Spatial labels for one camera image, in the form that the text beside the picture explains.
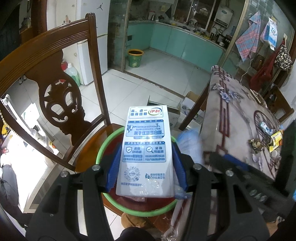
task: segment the green detergent bottle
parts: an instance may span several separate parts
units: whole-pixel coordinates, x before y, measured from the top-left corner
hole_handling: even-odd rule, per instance
[[[80,86],[80,77],[79,74],[77,72],[77,69],[75,69],[71,63],[68,63],[68,68],[66,68],[64,70],[64,72],[69,75],[70,77],[72,77],[72,79],[74,79],[75,83]]]

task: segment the water heater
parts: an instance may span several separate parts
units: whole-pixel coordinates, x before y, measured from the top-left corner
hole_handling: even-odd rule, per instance
[[[217,14],[214,21],[228,28],[232,15],[233,15],[233,10],[225,6],[220,6],[217,10]]]

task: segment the kitchen counter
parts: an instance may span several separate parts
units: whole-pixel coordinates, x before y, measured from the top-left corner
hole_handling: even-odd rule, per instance
[[[203,39],[203,40],[206,40],[206,41],[210,42],[211,44],[214,44],[214,45],[216,45],[217,47],[219,47],[220,49],[222,49],[223,52],[226,51],[226,49],[225,49],[224,47],[220,46],[220,45],[217,44],[216,42],[213,42],[212,40],[209,40],[209,39],[207,39],[207,38],[205,38],[205,37],[203,37],[203,36],[201,36],[201,35],[199,35],[199,34],[196,34],[196,33],[191,32],[191,31],[189,31],[189,30],[182,29],[181,27],[178,27],[178,26],[174,26],[174,25],[167,24],[167,23],[155,22],[155,21],[152,21],[152,20],[131,20],[131,21],[129,21],[128,23],[129,23],[129,24],[130,24],[130,23],[157,23],[157,24],[163,24],[163,25],[166,25],[166,26],[170,26],[170,27],[172,27],[172,28],[175,28],[175,29],[177,29],[177,30],[179,30],[179,31],[183,31],[183,32],[185,32],[185,33],[191,34],[191,35],[193,35],[193,36],[195,36],[195,37],[198,37],[198,38],[201,38],[201,39]]]
[[[177,26],[151,20],[129,21],[126,56],[129,49],[149,48],[191,63],[209,73],[225,52],[217,43]]]

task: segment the chair seat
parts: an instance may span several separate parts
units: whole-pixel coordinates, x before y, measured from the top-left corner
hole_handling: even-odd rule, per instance
[[[98,132],[96,132],[93,137],[87,142],[87,144],[83,147],[79,155],[77,156],[75,162],[76,162],[76,172],[84,172],[89,167],[94,165],[96,163],[96,157],[98,154],[98,151],[103,144],[103,142],[106,140],[106,138],[116,131],[117,129],[121,128],[121,125],[117,124],[111,124],[107,127],[104,127],[100,129]],[[102,194],[102,200],[104,203],[104,206],[110,209],[112,212],[116,213],[117,215],[121,216],[122,211],[117,209],[115,206],[113,206]],[[165,232],[169,226],[170,226],[170,218],[172,215],[172,210],[159,215],[155,217],[149,217],[150,221],[162,232]]]
[[[75,160],[75,172],[84,172],[89,167],[96,164],[96,157],[103,142],[109,135],[121,127],[122,126],[118,124],[111,124],[107,127],[99,129],[78,154]]]

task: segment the refrigerator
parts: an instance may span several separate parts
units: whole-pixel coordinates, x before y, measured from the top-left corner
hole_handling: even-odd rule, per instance
[[[107,71],[107,38],[110,0],[56,0],[57,26],[85,18],[87,13],[96,15],[96,35],[102,74]],[[80,41],[63,49],[64,57],[77,69],[83,85],[91,83],[94,78],[91,71],[87,40]]]

